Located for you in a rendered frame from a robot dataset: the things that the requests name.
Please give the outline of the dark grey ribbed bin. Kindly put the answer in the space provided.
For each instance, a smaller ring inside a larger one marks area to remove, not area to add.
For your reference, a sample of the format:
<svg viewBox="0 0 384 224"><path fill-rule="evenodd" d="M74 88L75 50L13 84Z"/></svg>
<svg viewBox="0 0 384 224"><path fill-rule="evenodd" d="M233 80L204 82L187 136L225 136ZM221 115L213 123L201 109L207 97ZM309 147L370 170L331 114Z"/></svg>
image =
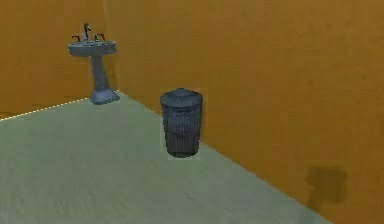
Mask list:
<svg viewBox="0 0 384 224"><path fill-rule="evenodd" d="M203 96L196 91L177 88L160 97L167 152L187 158L199 150Z"/></svg>

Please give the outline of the grey pedestal sink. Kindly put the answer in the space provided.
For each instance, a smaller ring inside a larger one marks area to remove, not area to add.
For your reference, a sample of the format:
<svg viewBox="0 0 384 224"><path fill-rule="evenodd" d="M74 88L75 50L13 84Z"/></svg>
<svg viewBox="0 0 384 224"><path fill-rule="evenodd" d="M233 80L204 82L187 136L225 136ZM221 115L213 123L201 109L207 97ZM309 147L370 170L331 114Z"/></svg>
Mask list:
<svg viewBox="0 0 384 224"><path fill-rule="evenodd" d="M117 52L117 43L105 39L104 33L97 33L90 39L92 27L89 23L83 24L81 36L72 35L77 41L67 45L70 56L88 58L90 60L93 76L93 91L90 101L94 105L104 105L118 101L120 96L111 89L103 64L103 57Z"/></svg>

